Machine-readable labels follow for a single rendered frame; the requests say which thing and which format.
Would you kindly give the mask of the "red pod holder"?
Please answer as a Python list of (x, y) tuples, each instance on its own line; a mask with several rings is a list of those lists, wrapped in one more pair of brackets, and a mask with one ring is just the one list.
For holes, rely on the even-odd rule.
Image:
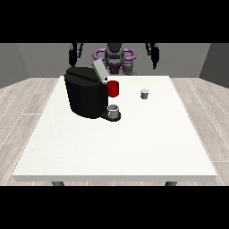
[(119, 95), (119, 82), (118, 81), (108, 81), (106, 83), (107, 95), (111, 98), (115, 98)]

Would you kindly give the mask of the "black coffee machine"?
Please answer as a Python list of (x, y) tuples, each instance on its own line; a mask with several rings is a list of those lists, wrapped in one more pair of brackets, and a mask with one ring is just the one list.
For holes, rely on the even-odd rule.
[(70, 67), (64, 75), (65, 87), (71, 110), (84, 118), (104, 118), (110, 122), (121, 119), (121, 113), (115, 119), (108, 116), (108, 98), (106, 82), (99, 79), (96, 71), (89, 67)]

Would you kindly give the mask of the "pale grey machine lid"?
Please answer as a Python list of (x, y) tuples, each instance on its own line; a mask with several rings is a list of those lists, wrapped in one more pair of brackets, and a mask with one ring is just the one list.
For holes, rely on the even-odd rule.
[(99, 79), (101, 81), (105, 81), (107, 76), (108, 76), (108, 72), (107, 72), (106, 67), (104, 66), (102, 60), (97, 59), (91, 65), (92, 65), (93, 69), (96, 71), (96, 74), (98, 75)]

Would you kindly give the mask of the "small grey cup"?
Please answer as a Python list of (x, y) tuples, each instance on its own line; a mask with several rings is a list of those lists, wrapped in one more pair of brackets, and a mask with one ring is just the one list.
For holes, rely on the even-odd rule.
[(110, 105), (107, 107), (108, 116), (115, 119), (119, 115), (119, 107), (117, 105)]

